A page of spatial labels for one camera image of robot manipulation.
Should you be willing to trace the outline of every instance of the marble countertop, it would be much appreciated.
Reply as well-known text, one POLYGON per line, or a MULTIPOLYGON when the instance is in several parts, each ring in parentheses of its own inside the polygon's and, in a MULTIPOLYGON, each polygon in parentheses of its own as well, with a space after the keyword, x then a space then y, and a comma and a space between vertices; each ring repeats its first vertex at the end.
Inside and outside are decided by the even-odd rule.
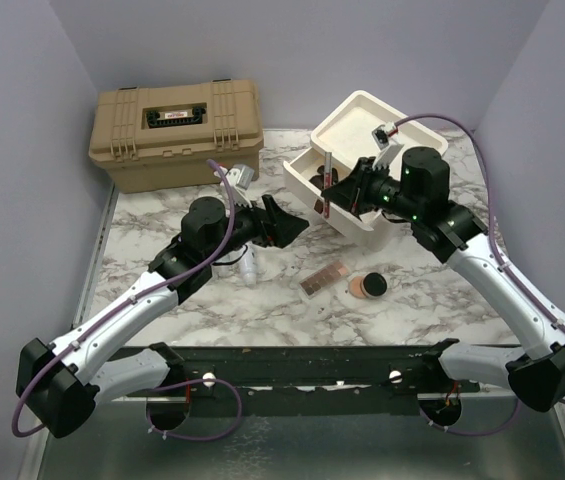
MULTIPOLYGON (((452 198, 486 217, 486 191, 469 141, 455 131, 444 158, 451 165, 452 198)), ((297 346, 432 344, 448 337, 471 343, 517 343, 493 309, 463 278, 417 245, 407 225, 380 252, 356 247, 284 188, 282 163, 309 146, 308 130, 268 130, 260 154, 260 178, 251 198, 272 194, 311 226, 284 250, 256 247, 260 268, 255 288, 224 272, 176 311, 157 319, 129 345, 297 346), (359 300, 342 280, 311 299, 299 282, 343 260, 355 274, 376 271, 388 281, 378 300, 359 300)), ((221 197, 219 186, 120 194, 90 318, 124 292, 155 254, 179 232, 180 220, 197 197, 221 197)))

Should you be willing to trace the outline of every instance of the white wall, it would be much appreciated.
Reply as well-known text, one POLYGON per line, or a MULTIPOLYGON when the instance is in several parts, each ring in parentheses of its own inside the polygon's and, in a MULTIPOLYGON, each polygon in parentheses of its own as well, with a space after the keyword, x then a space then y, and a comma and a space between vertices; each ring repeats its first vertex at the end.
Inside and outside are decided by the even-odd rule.
POLYGON ((26 445, 9 429, 19 350, 68 329, 107 195, 86 156, 95 100, 48 3, 0 1, 0 479, 26 445))
POLYGON ((99 90, 254 78, 266 126, 352 91, 477 126, 546 0, 51 0, 99 90))
POLYGON ((478 136, 511 257, 565 310, 565 2, 546 7, 478 136))

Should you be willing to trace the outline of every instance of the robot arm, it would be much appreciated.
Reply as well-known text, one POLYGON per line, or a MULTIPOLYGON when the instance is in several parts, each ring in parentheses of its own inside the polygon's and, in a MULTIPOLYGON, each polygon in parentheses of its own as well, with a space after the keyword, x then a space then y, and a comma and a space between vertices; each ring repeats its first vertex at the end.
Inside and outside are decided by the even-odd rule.
MULTIPOLYGON (((247 243, 284 248, 309 225, 306 220, 284 212, 270 195, 264 195, 262 203, 264 208, 251 202, 238 205, 234 228, 221 255, 242 249, 247 243)), ((221 244, 227 223, 225 206, 220 200, 195 200, 182 219, 181 233, 118 299, 51 344, 34 339, 22 349, 16 393, 22 396, 39 372, 48 369, 26 397, 26 405, 55 437, 76 430, 98 403, 158 387, 169 373, 177 370, 181 359, 164 345, 151 346, 121 360, 108 360, 147 324, 182 304, 211 279, 209 265, 179 282, 158 286, 208 258, 221 244), (151 288, 155 290, 136 297, 151 288), (83 338, 96 324, 101 325, 83 338)))
MULTIPOLYGON (((381 134, 381 129, 374 132, 376 141, 387 144, 388 137, 381 134)), ((449 177, 449 165, 435 149, 414 147, 402 157, 400 181, 391 178, 388 164, 378 168, 375 158, 363 157, 346 179, 322 196, 352 215, 382 210, 408 221, 418 243, 468 280, 520 340, 518 348, 452 343, 438 359, 450 378, 511 388, 529 407, 547 411, 565 396, 565 333, 498 265, 485 225, 468 208, 449 200, 449 177)), ((565 326, 565 313, 506 257, 505 262, 565 326)))

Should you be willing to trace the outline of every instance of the purple cable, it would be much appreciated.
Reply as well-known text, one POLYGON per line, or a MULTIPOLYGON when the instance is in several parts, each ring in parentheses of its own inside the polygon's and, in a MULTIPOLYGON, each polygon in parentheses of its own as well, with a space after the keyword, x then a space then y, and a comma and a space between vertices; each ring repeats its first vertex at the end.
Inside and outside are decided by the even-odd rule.
POLYGON ((238 389, 235 388, 233 385, 231 385, 229 382, 227 382, 225 380, 221 380, 219 378, 213 378, 213 379, 196 378, 195 380, 187 380, 186 382, 175 383, 173 385, 168 385, 166 387, 154 388, 151 391, 152 392, 165 392, 167 390, 173 390, 175 388, 186 387, 186 386, 189 386, 189 385, 197 385, 198 383, 206 383, 206 382, 221 383, 222 385, 227 387, 229 390, 231 390, 231 393, 233 393, 233 395, 235 395, 235 400, 238 404, 238 411, 235 414, 235 421, 231 424, 231 426, 229 426, 229 428, 227 428, 226 430, 224 430, 220 433, 217 433, 215 435, 209 435, 209 436, 206 436, 206 437, 193 437, 193 436, 190 436, 190 435, 181 435, 181 434, 178 434, 178 433, 167 432, 166 430, 159 430, 155 427, 155 425, 153 425, 153 421, 151 420, 151 414, 149 413, 149 411, 147 409, 146 419, 149 422, 149 425, 151 425, 151 431, 161 433, 163 437, 177 438, 179 440, 188 440, 190 442, 212 442, 214 440, 219 440, 220 438, 226 437, 227 435, 232 433, 236 428, 238 428, 238 426, 240 425, 240 422, 242 420, 242 399, 240 398, 240 393, 238 392, 238 389))
MULTIPOLYGON (((229 184, 229 180, 226 178, 224 171, 215 161, 209 159, 209 160, 206 161, 206 163, 207 163, 207 165, 209 165, 209 167, 211 167, 213 170, 215 170, 218 173, 218 175, 220 175, 220 179, 222 180, 222 183, 224 184, 224 188, 226 189, 227 196, 229 197, 229 200, 228 200, 228 202, 229 202, 229 223, 227 225, 226 233, 224 234, 224 238, 222 238, 222 241, 220 242, 220 245, 218 245, 218 248, 216 248, 215 251, 211 255, 209 255, 209 257, 206 260, 204 260, 202 263, 196 265, 195 267, 191 268, 190 270, 187 270, 184 273, 176 275, 175 277, 172 277, 172 278, 168 278, 168 279, 164 280, 163 282, 157 283, 157 284, 155 284, 155 285, 153 285, 149 288, 142 290, 141 292, 139 292, 138 294, 135 295, 136 299, 143 298, 146 295, 148 295, 149 293, 152 293, 156 290, 159 290, 160 288, 166 287, 167 285, 170 285, 172 283, 179 282, 180 280, 184 280, 185 278, 188 278, 191 275, 193 275, 194 273, 199 272, 203 268, 206 268, 207 266, 211 265, 213 263, 213 261, 220 255, 220 253, 222 253, 222 250, 224 250, 224 248, 226 247, 226 244, 229 242, 229 239, 231 238, 231 232, 233 232, 233 226, 235 224, 235 203, 234 203, 234 198, 233 198, 233 192, 231 191, 231 185, 229 184)), ((106 322, 108 322, 112 317, 114 317, 115 315, 120 313, 122 310, 124 310, 126 307, 128 307, 132 304, 133 303, 131 302, 130 299, 127 299, 124 302, 120 303, 117 307, 113 308, 109 313, 104 315, 100 320, 98 320, 93 325, 91 325, 91 327, 86 329, 84 331, 84 333, 77 338, 76 341, 78 343, 84 342, 94 332, 96 332, 102 325, 104 325, 106 322)), ((22 410, 24 409, 24 406, 26 405, 26 401, 28 400, 29 396, 33 392, 33 389, 36 387, 36 385, 40 382, 40 380, 55 365, 57 365, 72 350, 74 350, 72 345, 69 345, 64 350, 62 350, 58 355, 55 356, 55 358, 53 358, 53 360, 51 360, 49 363, 47 363, 33 377, 33 379, 26 386, 26 388, 22 392, 22 395, 20 395, 18 403, 15 406, 15 411, 13 412, 13 417, 11 419, 11 432, 13 432, 13 435, 15 435, 16 437, 19 437, 19 438, 24 438, 24 437, 31 436, 31 435, 39 432, 40 430, 42 430, 44 428, 44 425, 38 425, 37 427, 34 427, 31 430, 28 430, 28 431, 25 431, 25 432, 21 431, 19 426, 18 426, 18 423, 19 423, 19 420, 20 420, 20 415, 22 414, 22 410)))
MULTIPOLYGON (((478 158, 478 162, 480 167, 482 168, 482 174, 484 175, 484 183, 486 185, 486 192, 487 192, 487 209, 489 211, 489 245, 491 246, 491 250, 493 250, 493 255, 498 262, 500 268, 506 273, 506 275, 511 279, 511 281, 524 293, 524 295, 531 301, 531 303, 538 308, 557 328, 565 334, 565 326, 560 322, 560 320, 548 309, 546 306, 542 304, 540 299, 538 299, 531 290, 518 278, 518 276, 511 270, 510 266, 506 264, 504 258, 500 254, 500 251, 497 246, 497 242, 495 240, 495 211, 493 209, 493 191, 491 188, 491 184, 489 182, 489 175, 488 170, 486 168, 486 164, 484 162, 484 155, 482 155, 482 151, 478 146, 478 142, 475 139, 475 136, 471 131, 466 128, 462 123, 455 120, 454 118, 448 117, 446 115, 441 115, 438 113, 419 113, 417 115, 409 115, 408 117, 402 118, 395 122, 395 127, 398 128, 400 125, 403 125, 407 122, 418 120, 420 118, 437 118, 440 120, 445 120, 449 123, 454 124, 455 126, 459 127, 471 140, 473 144, 473 148, 475 149, 476 157, 478 158)), ((560 400, 561 403, 565 405, 565 399, 560 400)))
POLYGON ((515 410, 513 410, 513 413, 511 414, 509 419, 506 422, 504 422, 502 425, 500 425, 499 427, 495 427, 491 430, 485 430, 483 432, 465 432, 463 430, 455 430, 454 428, 443 427, 442 425, 438 425, 437 423, 433 423, 433 420, 431 420, 428 417, 428 415, 426 413, 424 413, 424 410, 422 410, 422 409, 420 409, 420 415, 422 415, 426 419, 426 421, 429 422, 429 425, 431 427, 435 428, 436 430, 440 430, 441 432, 444 432, 444 433, 450 433, 451 435, 457 435, 459 437, 488 437, 489 435, 495 435, 496 433, 500 433, 502 430, 505 430, 506 428, 510 427, 511 424, 517 418, 521 409, 522 409, 522 402, 520 400, 516 399, 515 410))

